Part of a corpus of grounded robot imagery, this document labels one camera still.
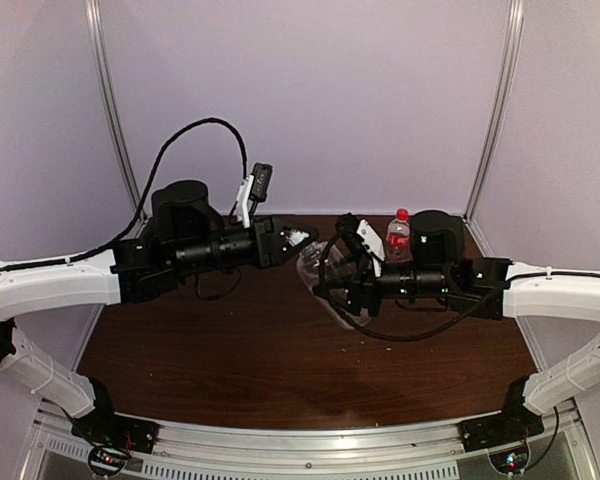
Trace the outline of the white bottle cap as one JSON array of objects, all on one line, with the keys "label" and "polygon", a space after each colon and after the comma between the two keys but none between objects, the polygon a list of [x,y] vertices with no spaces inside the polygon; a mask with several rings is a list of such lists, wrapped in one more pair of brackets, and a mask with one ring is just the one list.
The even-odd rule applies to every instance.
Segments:
[{"label": "white bottle cap", "polygon": [[284,239],[285,247],[296,247],[300,245],[304,240],[309,237],[306,231],[298,229],[284,229],[281,232],[281,236]]}]

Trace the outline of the clear plastic bottle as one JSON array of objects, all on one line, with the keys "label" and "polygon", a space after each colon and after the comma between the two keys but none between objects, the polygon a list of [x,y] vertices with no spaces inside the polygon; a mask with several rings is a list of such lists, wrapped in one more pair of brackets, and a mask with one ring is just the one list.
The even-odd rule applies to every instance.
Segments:
[{"label": "clear plastic bottle", "polygon": [[[296,262],[296,270],[307,289],[314,295],[318,303],[326,310],[331,318],[343,329],[352,330],[341,316],[332,308],[328,300],[319,297],[313,292],[314,287],[319,287],[320,260],[322,252],[327,246],[327,242],[314,241],[306,246],[299,254]],[[348,277],[354,273],[353,265],[346,264],[344,256],[337,246],[333,246],[324,262],[324,280],[326,282],[336,280],[339,277]]]}]

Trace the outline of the red label soda bottle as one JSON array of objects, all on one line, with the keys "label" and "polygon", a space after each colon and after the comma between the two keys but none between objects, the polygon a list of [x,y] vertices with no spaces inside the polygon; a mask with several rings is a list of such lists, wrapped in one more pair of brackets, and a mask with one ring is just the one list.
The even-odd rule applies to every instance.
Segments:
[{"label": "red label soda bottle", "polygon": [[386,230],[386,258],[390,262],[406,260],[409,256],[410,225],[395,217],[389,222]]}]

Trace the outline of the red soda bottle cap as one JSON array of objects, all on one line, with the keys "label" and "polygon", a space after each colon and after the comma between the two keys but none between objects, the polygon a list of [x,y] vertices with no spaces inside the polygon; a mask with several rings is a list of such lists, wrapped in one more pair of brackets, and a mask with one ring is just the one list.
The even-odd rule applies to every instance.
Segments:
[{"label": "red soda bottle cap", "polygon": [[401,222],[407,222],[409,219],[409,212],[406,209],[400,208],[396,211],[395,219]]}]

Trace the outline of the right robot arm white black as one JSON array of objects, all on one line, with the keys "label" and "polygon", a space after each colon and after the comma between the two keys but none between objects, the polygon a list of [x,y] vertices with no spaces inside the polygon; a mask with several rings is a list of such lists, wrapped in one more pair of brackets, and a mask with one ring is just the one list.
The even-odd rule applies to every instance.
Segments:
[{"label": "right robot arm white black", "polygon": [[[507,258],[465,255],[461,217],[439,210],[416,213],[409,220],[411,258],[390,263],[382,243],[364,220],[339,217],[324,254],[343,242],[345,262],[354,266],[343,276],[326,276],[326,256],[318,264],[313,288],[351,328],[375,339],[401,343],[436,336],[467,317],[548,317],[600,324],[600,271],[537,267]],[[455,318],[428,332],[401,336],[381,334],[355,321],[362,312],[379,313],[384,300],[433,299]],[[515,440],[531,424],[561,402],[600,383],[600,332],[556,365],[513,382],[502,408],[493,419],[499,440]]]}]

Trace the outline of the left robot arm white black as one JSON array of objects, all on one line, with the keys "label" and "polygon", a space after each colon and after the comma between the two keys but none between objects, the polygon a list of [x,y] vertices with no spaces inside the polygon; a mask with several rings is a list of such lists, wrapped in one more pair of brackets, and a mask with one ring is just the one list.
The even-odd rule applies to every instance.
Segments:
[{"label": "left robot arm white black", "polygon": [[174,291],[187,278],[212,271],[285,264],[318,237],[314,227],[278,216],[251,216],[266,197],[248,177],[238,194],[238,222],[225,223],[210,206],[207,186],[183,180],[155,191],[152,216],[140,235],[95,255],[0,261],[0,370],[33,394],[56,403],[103,444],[117,442],[124,424],[106,387],[58,364],[15,327],[19,315],[76,305],[142,303]]}]

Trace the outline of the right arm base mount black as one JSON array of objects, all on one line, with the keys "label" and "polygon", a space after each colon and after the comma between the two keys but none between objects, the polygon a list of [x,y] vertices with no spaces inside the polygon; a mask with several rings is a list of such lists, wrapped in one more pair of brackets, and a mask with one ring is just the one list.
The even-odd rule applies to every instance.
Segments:
[{"label": "right arm base mount black", "polygon": [[544,432],[541,417],[505,412],[463,420],[458,428],[466,453],[522,442]]}]

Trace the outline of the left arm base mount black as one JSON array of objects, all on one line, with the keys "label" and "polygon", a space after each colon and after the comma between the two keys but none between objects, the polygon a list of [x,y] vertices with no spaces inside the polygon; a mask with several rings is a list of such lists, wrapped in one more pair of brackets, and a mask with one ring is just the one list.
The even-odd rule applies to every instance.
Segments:
[{"label": "left arm base mount black", "polygon": [[98,412],[69,418],[71,433],[90,445],[114,447],[124,452],[151,454],[158,438],[156,422],[125,415],[104,415]]}]

